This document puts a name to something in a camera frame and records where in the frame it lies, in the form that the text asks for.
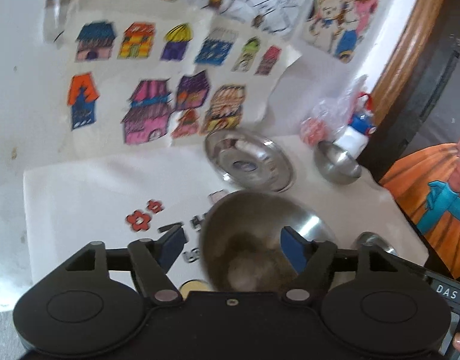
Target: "yellow roof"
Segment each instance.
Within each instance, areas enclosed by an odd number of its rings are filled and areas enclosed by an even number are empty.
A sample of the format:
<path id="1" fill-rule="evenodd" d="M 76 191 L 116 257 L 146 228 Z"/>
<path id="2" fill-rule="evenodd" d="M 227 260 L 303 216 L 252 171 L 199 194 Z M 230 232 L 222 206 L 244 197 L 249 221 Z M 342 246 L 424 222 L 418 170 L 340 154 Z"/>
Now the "yellow roof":
<path id="1" fill-rule="evenodd" d="M 192 30 L 188 23 L 183 23 L 172 28 L 167 32 L 167 35 L 165 35 L 166 42 L 190 42 L 192 38 Z"/>

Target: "yellow circle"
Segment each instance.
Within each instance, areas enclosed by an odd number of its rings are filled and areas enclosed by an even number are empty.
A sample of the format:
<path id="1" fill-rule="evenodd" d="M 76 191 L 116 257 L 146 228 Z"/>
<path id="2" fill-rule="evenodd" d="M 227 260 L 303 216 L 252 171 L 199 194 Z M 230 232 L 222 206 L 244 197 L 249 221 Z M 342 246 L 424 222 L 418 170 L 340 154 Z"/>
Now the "yellow circle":
<path id="1" fill-rule="evenodd" d="M 187 299 L 190 291 L 211 291 L 208 283 L 202 280 L 190 280 L 183 283 L 180 287 L 182 298 Z"/>

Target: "gray floor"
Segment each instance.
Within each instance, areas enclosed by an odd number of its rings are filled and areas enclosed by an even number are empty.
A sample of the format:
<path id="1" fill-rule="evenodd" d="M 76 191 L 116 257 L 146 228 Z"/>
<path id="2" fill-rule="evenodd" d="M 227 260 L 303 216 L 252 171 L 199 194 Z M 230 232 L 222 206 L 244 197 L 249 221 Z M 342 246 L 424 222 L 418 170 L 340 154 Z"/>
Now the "gray floor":
<path id="1" fill-rule="evenodd" d="M 12 312 L 0 312 L 0 360 L 16 360 L 25 354 L 13 328 Z"/>

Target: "plastic bag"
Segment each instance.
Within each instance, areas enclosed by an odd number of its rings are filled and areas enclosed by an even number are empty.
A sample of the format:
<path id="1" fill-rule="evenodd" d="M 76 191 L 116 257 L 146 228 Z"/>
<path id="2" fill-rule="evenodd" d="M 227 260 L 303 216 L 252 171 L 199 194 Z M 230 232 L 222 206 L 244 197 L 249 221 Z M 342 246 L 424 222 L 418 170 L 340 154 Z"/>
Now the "plastic bag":
<path id="1" fill-rule="evenodd" d="M 353 81 L 345 95 L 339 99 L 323 98 L 313 107 L 310 117 L 302 122 L 300 139 L 309 146 L 315 146 L 321 140 L 335 140 L 348 125 L 361 88 L 367 76 Z"/>

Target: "black device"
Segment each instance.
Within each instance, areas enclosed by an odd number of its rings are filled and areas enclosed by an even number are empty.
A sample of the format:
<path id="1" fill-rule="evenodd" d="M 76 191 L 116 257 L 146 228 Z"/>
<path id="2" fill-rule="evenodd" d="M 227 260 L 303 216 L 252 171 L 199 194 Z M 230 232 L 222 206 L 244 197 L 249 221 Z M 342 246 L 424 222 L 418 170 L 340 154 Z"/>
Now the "black device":
<path id="1" fill-rule="evenodd" d="M 300 272 L 282 294 L 191 292 L 166 273 L 187 242 L 177 224 L 126 249 L 83 247 L 18 301 L 13 321 L 25 360 L 456 359 L 438 353 L 460 283 L 376 246 L 339 250 L 281 232 Z M 137 291 L 109 278 L 129 271 Z M 337 272 L 355 279 L 329 290 Z"/>

